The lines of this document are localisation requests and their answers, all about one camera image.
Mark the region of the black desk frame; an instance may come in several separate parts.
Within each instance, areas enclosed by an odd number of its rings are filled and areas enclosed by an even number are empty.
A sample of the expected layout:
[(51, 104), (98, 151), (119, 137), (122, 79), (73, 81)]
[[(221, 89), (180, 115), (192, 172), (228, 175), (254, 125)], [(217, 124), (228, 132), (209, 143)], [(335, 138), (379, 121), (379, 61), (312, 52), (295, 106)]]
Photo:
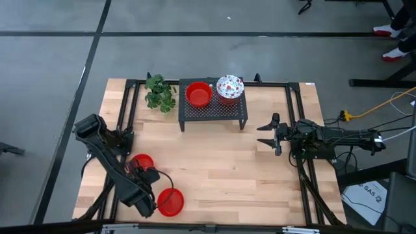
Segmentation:
[(348, 84), (352, 87), (366, 88), (413, 88), (416, 81), (404, 81), (404, 78), (413, 72), (416, 72), (416, 61), (411, 61), (386, 79), (349, 79)]

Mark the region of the red strawberry print bowl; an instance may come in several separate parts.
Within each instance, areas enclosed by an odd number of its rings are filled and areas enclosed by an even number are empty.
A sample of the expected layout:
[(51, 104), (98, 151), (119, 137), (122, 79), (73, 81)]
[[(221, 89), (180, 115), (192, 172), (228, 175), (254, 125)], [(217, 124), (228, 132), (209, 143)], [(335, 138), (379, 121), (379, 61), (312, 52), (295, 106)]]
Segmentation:
[(244, 82), (240, 77), (225, 75), (217, 80), (216, 91), (223, 98), (236, 99), (244, 92)]
[(236, 98), (226, 98), (221, 96), (220, 94), (217, 95), (218, 100), (224, 105), (234, 105), (241, 100), (241, 96)]

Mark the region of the black perforated metal shelf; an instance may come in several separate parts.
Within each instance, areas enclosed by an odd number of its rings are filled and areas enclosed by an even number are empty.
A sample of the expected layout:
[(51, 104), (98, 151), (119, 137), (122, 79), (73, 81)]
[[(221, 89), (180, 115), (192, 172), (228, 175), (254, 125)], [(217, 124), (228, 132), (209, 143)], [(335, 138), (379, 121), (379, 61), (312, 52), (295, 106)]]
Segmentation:
[[(216, 94), (218, 78), (180, 79), (179, 80), (179, 110), (178, 122), (180, 130), (185, 131), (185, 122), (211, 121), (211, 120), (238, 120), (240, 130), (248, 120), (246, 96), (242, 93), (236, 104), (225, 105), (220, 102)], [(187, 88), (195, 82), (212, 85), (213, 96), (205, 107), (194, 107), (187, 98)]]

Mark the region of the green potted plant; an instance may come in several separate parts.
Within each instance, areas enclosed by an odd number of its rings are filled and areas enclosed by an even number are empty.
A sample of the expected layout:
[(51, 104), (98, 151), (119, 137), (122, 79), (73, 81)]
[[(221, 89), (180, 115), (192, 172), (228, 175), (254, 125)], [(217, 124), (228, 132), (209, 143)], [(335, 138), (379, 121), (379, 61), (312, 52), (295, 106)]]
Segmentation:
[(149, 92), (145, 96), (147, 107), (159, 109), (162, 113), (168, 113), (176, 105), (177, 89), (168, 84), (161, 74), (146, 74), (145, 89)]

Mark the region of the black metal bar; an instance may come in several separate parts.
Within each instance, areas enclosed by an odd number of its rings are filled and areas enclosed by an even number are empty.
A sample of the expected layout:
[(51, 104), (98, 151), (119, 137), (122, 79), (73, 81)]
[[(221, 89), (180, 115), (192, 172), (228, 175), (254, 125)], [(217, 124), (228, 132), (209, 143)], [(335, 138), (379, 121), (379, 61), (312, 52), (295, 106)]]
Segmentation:
[(389, 178), (390, 173), (397, 172), (406, 174), (408, 165), (407, 159), (401, 159), (387, 164), (381, 164), (372, 168), (350, 172), (345, 175), (340, 175), (337, 178), (340, 187), (347, 187), (351, 185), (362, 184), (370, 181), (377, 181)]

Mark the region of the black aluminium table frame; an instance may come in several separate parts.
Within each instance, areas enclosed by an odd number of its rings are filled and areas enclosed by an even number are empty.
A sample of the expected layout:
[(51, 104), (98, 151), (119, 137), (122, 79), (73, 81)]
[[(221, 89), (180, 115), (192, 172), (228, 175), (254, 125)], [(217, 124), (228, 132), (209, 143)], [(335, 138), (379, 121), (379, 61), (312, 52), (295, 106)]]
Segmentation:
[(109, 79), (99, 113), (109, 128), (129, 129), (131, 149), (125, 158), (150, 155), (162, 171), (154, 193), (174, 185), (185, 204), (177, 216), (155, 212), (143, 218), (109, 194), (97, 218), (106, 224), (138, 224), (141, 230), (163, 231), (204, 232), (204, 225), (216, 225), (216, 232), (328, 226), (306, 194), (298, 170), (289, 164), (289, 145), (283, 145), (278, 157), (257, 141), (272, 136), (257, 128), (267, 124), (273, 112), (284, 122), (307, 117), (321, 123), (315, 85), (256, 79), (245, 86), (248, 121), (243, 130), (238, 120), (216, 120), (189, 122), (182, 132), (177, 110), (163, 114), (146, 106), (143, 80)]

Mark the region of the silver metal bracket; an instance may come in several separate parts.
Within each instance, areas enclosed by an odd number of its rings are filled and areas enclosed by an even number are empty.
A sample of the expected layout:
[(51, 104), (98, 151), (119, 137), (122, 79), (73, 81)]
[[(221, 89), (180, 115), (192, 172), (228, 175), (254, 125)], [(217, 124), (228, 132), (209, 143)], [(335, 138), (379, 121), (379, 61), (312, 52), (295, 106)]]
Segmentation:
[(292, 226), (283, 227), (281, 232), (283, 234), (320, 234), (320, 231), (318, 229)]
[(114, 234), (115, 231), (138, 229), (138, 224), (105, 224), (101, 228), (100, 234)]

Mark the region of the black stand foot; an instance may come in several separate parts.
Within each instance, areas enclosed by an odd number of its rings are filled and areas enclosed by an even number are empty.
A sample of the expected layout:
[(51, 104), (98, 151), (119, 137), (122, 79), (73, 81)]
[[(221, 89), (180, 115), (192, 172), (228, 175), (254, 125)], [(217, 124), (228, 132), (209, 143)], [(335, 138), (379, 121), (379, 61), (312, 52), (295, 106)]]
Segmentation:
[(9, 144), (5, 144), (3, 142), (0, 142), (0, 155), (2, 153), (12, 153), (14, 155), (23, 155), (25, 153), (24, 149), (11, 146)]

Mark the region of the white printed sheet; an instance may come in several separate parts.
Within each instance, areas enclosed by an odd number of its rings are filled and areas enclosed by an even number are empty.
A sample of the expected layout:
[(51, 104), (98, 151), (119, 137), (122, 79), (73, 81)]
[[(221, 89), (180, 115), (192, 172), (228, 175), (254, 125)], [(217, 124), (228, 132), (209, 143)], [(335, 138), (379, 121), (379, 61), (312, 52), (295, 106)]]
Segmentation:
[(348, 186), (341, 194), (342, 200), (375, 226), (385, 209), (387, 189), (377, 181)]

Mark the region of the red and white shoes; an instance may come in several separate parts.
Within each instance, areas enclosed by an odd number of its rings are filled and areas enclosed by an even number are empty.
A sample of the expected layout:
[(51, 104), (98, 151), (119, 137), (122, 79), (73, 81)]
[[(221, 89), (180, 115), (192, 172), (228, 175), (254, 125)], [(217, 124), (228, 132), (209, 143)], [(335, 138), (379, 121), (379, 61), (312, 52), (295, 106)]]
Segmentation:
[[(392, 19), (391, 23), (388, 25), (390, 25), (395, 30), (399, 30), (399, 29), (404, 30), (409, 20), (410, 20), (410, 13), (406, 9), (406, 7), (403, 6), (397, 12), (395, 17)], [(408, 54), (411, 51), (415, 50), (416, 49), (416, 33), (399, 41), (397, 47), (399, 48), (399, 50), (403, 52), (408, 52)]]

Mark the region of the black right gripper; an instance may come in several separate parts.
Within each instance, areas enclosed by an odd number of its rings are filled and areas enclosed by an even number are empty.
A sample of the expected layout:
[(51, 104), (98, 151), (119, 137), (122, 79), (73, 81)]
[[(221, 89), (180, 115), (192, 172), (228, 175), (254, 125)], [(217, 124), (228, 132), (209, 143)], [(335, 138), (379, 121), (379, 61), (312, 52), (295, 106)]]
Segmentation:
[(257, 141), (274, 148), (275, 155), (281, 155), (281, 141), (290, 141), (292, 138), (292, 127), (289, 127), (287, 123), (280, 123), (280, 115), (278, 113), (273, 114), (273, 121), (269, 124), (257, 128), (258, 131), (271, 131), (274, 130), (274, 139), (257, 139)]

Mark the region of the red plastic bowl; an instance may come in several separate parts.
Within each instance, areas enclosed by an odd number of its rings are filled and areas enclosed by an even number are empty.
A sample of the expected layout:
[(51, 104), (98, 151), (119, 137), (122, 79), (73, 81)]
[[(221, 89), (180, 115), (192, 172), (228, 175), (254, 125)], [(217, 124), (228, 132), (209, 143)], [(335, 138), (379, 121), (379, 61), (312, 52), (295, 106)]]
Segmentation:
[(205, 82), (194, 82), (188, 85), (185, 91), (187, 101), (197, 108), (207, 106), (213, 96), (212, 88)]
[(143, 170), (147, 170), (148, 168), (153, 168), (154, 167), (154, 162), (153, 159), (144, 153), (135, 155), (130, 163), (135, 167), (135, 168), (142, 168)]
[(157, 209), (167, 217), (178, 215), (185, 204), (183, 194), (176, 188), (164, 189), (157, 199)]

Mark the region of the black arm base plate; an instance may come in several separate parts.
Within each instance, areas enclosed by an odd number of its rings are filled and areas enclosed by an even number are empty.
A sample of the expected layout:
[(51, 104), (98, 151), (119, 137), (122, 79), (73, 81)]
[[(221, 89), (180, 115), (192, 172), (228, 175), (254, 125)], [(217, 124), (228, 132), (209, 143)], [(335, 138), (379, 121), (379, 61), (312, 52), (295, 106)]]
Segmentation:
[(328, 159), (332, 160), (335, 159), (335, 150), (333, 148), (330, 149), (317, 149), (312, 151), (307, 151), (306, 149), (292, 149), (292, 156), (295, 159)]

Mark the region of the white red shoe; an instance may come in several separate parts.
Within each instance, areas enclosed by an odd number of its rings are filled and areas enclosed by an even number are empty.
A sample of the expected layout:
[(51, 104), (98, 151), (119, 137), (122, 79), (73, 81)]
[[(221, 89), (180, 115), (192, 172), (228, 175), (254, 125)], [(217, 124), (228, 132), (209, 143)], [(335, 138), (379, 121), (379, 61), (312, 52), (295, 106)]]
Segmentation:
[(388, 53), (382, 55), (382, 60), (385, 62), (395, 62), (400, 60), (401, 58), (405, 57), (408, 52), (403, 52), (399, 50), (399, 48), (395, 48)]
[(372, 28), (372, 31), (377, 36), (388, 36), (390, 38), (397, 38), (402, 32), (402, 29), (395, 30), (390, 25), (376, 26)]

